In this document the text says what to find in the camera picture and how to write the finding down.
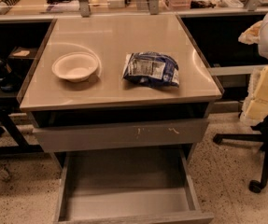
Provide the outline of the black stand left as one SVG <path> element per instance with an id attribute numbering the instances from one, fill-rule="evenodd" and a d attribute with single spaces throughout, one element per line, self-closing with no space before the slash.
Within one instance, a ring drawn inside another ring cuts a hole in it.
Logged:
<path id="1" fill-rule="evenodd" d="M 22 81 L 13 71 L 7 72 L 0 78 L 0 135 L 8 132 L 16 143 L 13 147 L 0 147 L 0 155 L 25 153 L 39 153 L 43 149 L 40 145 L 30 145 L 16 124 L 9 116 L 12 113 L 21 113 L 20 103 L 17 100 Z"/>

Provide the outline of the black office chair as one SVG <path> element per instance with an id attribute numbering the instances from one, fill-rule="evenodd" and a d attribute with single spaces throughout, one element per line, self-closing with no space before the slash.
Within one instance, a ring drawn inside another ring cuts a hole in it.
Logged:
<path id="1" fill-rule="evenodd" d="M 217 133 L 213 138 L 213 142 L 217 145 L 219 145 L 223 139 L 262 142 L 260 151 L 264 152 L 264 160 L 262 166 L 261 180 L 251 180 L 248 185 L 250 191 L 254 193 L 260 193 L 266 187 L 268 182 L 268 115 L 263 120 L 263 122 L 259 123 L 256 126 L 253 126 L 252 129 L 259 131 L 260 133 Z"/>

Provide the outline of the grey top drawer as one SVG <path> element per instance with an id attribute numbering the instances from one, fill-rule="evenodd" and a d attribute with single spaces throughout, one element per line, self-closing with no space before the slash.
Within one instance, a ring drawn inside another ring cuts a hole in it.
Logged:
<path id="1" fill-rule="evenodd" d="M 207 126 L 207 119 L 173 119 L 34 128 L 34 135 L 45 152 L 66 152 L 193 144 L 203 139 Z"/>

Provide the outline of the blue chip bag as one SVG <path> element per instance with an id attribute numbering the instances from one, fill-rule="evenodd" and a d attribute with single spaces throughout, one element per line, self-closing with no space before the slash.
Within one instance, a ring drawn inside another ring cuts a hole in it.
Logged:
<path id="1" fill-rule="evenodd" d="M 179 67 L 169 55 L 154 51 L 126 55 L 123 76 L 135 85 L 179 87 Z"/>

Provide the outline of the grey drawer cabinet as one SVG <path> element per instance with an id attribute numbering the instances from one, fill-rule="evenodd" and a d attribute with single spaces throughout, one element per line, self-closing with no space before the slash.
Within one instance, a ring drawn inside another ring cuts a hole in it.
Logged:
<path id="1" fill-rule="evenodd" d="M 174 58 L 179 87 L 152 89 L 124 80 L 126 55 L 141 51 Z M 79 83 L 57 78 L 53 63 L 71 52 L 94 54 L 97 72 Z M 29 77 L 21 110 L 35 128 L 207 119 L 222 95 L 176 15 L 59 18 Z"/>

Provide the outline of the white paper bowl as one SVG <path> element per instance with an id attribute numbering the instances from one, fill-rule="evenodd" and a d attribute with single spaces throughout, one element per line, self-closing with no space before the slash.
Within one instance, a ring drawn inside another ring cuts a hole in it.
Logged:
<path id="1" fill-rule="evenodd" d="M 52 65 L 52 73 L 60 79 L 70 82 L 87 80 L 99 67 L 94 54 L 71 52 L 59 57 Z"/>

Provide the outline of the grey drawer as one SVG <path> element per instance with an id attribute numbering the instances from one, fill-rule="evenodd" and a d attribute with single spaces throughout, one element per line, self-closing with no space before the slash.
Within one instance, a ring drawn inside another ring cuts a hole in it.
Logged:
<path id="1" fill-rule="evenodd" d="M 209 224 L 179 147 L 66 155 L 54 224 Z"/>
<path id="2" fill-rule="evenodd" d="M 193 144 L 203 139 L 207 126 L 207 119 L 173 119 L 34 128 L 34 135 L 45 152 L 66 152 Z"/>

